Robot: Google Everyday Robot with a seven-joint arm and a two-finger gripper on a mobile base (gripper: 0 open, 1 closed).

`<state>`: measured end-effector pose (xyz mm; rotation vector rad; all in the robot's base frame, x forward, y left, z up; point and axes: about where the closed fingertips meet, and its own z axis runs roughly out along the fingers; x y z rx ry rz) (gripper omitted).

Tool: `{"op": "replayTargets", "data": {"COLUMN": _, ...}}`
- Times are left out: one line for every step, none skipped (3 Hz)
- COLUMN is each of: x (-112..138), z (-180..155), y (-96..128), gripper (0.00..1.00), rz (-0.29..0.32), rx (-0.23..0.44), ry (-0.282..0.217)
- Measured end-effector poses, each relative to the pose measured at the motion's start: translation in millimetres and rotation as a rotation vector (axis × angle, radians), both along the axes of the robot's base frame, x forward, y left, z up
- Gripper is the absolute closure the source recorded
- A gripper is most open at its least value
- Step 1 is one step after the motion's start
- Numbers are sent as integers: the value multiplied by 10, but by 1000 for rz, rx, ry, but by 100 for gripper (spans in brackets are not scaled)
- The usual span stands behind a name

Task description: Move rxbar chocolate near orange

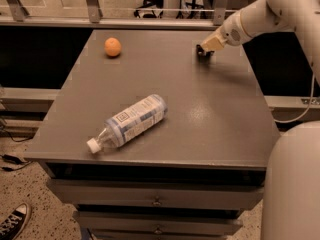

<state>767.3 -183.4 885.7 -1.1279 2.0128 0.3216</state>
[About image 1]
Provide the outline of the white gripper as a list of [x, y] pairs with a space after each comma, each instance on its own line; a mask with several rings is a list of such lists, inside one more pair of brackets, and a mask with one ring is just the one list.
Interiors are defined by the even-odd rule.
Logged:
[[231, 46], [242, 45], [251, 40], [242, 26], [240, 11], [229, 16], [219, 29], [201, 42], [200, 46], [205, 52], [222, 50], [226, 44]]

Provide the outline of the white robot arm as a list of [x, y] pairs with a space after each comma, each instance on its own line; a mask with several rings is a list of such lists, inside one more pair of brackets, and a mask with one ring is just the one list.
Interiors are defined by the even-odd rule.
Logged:
[[[255, 37], [291, 31], [303, 52], [301, 67], [289, 64], [276, 81], [285, 94], [302, 96], [320, 82], [320, 0], [257, 0], [229, 16], [202, 41], [210, 53]], [[285, 132], [269, 156], [261, 240], [320, 240], [320, 122]]]

